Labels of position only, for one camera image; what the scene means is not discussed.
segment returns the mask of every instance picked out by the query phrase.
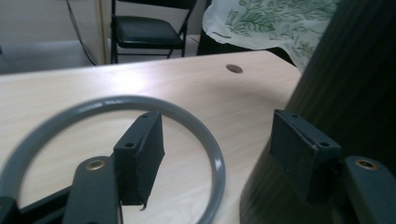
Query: power cord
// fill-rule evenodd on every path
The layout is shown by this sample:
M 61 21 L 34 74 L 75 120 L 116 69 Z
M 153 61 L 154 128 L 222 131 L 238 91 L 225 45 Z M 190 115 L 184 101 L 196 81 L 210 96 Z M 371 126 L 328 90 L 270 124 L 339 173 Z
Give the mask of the power cord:
M 69 11 L 70 20 L 71 20 L 71 22 L 72 22 L 72 24 L 73 24 L 73 27 L 74 27 L 75 31 L 76 31 L 76 35 L 77 35 L 78 41 L 79 41 L 79 43 L 81 44 L 82 49 L 84 50 L 84 53 L 85 53 L 85 55 L 87 56 L 87 58 L 88 58 L 88 60 L 90 61 L 90 63 L 91 63 L 93 66 L 96 66 L 96 65 L 97 65 L 97 62 L 96 62 L 95 59 L 92 57 L 92 54 L 91 54 L 90 51 L 88 50 L 87 46 L 84 44 L 84 42 L 82 42 L 81 33 L 79 32 L 78 24 L 77 24 L 76 18 L 75 18 L 75 16 L 74 16 L 73 10 L 72 10 L 72 8 L 70 7 L 70 2 L 69 2 L 69 0 L 66 0 L 66 3 L 67 3 L 68 11 Z

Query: black chair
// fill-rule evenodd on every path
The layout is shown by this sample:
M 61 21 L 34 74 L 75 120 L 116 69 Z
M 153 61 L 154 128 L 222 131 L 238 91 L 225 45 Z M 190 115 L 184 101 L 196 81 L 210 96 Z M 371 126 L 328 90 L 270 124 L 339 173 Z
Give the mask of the black chair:
M 119 55 L 162 55 L 169 58 L 174 49 L 181 49 L 184 57 L 188 20 L 196 0 L 119 0 L 158 7 L 172 7 L 186 10 L 186 16 L 177 32 L 172 25 L 163 20 L 119 16 L 116 14 L 116 2 L 111 6 L 111 63 L 119 62 Z M 118 53 L 122 49 L 169 49 L 167 54 Z

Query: wooden table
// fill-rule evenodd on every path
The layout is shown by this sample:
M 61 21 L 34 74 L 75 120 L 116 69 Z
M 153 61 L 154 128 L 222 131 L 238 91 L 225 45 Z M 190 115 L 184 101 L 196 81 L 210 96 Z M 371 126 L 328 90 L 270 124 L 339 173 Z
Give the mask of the wooden table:
M 0 163 L 34 127 L 72 105 L 122 94 L 160 98 L 190 111 L 218 140 L 227 184 L 214 223 L 239 223 L 240 194 L 268 140 L 273 111 L 285 106 L 300 76 L 266 51 L 2 76 Z M 28 170 L 20 206 L 69 186 L 80 162 L 110 155 L 142 113 L 99 115 L 56 136 Z M 211 171 L 204 149 L 171 119 L 163 118 L 163 131 L 166 155 L 148 209 L 124 207 L 125 223 L 194 223 L 205 210 Z

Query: dark cylindrical object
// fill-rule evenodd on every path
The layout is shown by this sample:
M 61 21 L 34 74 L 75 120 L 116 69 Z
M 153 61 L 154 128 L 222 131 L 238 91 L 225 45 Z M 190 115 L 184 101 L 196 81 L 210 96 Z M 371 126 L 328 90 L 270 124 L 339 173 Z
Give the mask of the dark cylindrical object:
M 396 1 L 342 1 L 286 109 L 343 157 L 375 159 L 396 175 Z M 332 223 L 328 205 L 301 204 L 268 148 L 242 193 L 241 223 Z

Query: floor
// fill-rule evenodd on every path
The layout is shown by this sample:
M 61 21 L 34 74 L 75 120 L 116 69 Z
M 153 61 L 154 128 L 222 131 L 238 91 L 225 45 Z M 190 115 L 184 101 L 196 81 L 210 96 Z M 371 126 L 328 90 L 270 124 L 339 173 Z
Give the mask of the floor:
M 199 36 L 189 35 L 186 57 L 196 55 Z M 0 75 L 93 66 L 76 41 L 1 45 Z M 172 58 L 180 57 L 175 50 Z M 120 63 L 164 60 L 163 56 L 120 56 Z

